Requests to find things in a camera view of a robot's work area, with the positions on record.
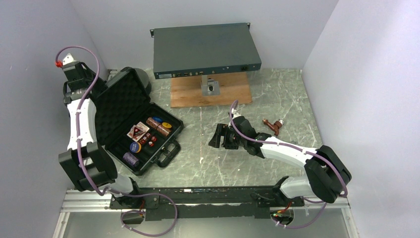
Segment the orange dealer button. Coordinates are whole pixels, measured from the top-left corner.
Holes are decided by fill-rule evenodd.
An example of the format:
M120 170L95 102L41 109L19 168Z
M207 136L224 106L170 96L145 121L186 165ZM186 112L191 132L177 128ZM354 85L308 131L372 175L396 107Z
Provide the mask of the orange dealer button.
M172 125L167 123L167 122L163 122L162 126L165 127L165 128L172 128Z

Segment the orange black chip stack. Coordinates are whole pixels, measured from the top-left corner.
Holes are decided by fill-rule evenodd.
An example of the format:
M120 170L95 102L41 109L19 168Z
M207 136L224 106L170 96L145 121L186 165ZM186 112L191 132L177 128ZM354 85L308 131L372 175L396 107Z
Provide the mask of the orange black chip stack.
M161 123L158 122L157 120L153 119L152 117L149 117L146 120L146 124L149 125L153 129L157 129Z

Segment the black poker set case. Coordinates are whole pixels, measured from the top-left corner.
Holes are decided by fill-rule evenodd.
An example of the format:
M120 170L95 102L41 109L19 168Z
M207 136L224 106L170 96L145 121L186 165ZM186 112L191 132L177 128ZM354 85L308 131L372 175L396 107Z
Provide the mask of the black poker set case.
M97 109L95 123L98 142L137 176L143 175L152 164L161 168L168 166L181 149L176 137L184 128L183 121L151 102L150 95L147 95L132 67L122 69L106 85L107 89L93 99ZM149 117L160 117L163 122L171 124L170 135L163 136L147 125L146 120ZM146 124L150 128L148 132L157 140L150 147L150 138L142 145L139 153L132 153L129 146L134 141L127 133L139 122ZM140 164L137 167L132 167L123 160L126 152L139 159Z

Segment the blue small blind button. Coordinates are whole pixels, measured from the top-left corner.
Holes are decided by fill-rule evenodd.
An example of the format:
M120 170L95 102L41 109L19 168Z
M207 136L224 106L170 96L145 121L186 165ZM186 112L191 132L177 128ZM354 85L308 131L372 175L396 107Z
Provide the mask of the blue small blind button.
M139 153L142 149L142 145L139 142L132 142L129 149L132 153Z

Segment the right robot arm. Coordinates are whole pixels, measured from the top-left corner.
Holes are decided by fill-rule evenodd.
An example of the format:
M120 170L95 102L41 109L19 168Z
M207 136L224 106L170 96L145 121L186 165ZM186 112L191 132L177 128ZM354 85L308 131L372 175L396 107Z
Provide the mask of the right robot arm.
M352 176L331 147L309 148L287 143L267 133L257 133L244 116L232 116L225 136L225 148L240 146L253 156L281 161L302 169L298 177L284 176L273 187L273 200L284 206L292 199L316 196L334 203L348 195Z

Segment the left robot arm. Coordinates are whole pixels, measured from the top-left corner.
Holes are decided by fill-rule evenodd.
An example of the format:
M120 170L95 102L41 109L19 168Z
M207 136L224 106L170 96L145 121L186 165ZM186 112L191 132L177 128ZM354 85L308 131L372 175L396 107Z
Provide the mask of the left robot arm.
M71 134L60 165L78 191L110 192L138 207L139 188L117 172L114 160L136 176L152 164L166 167L180 151L183 121L151 101L149 76L141 69L126 67L109 81L80 61L62 69Z

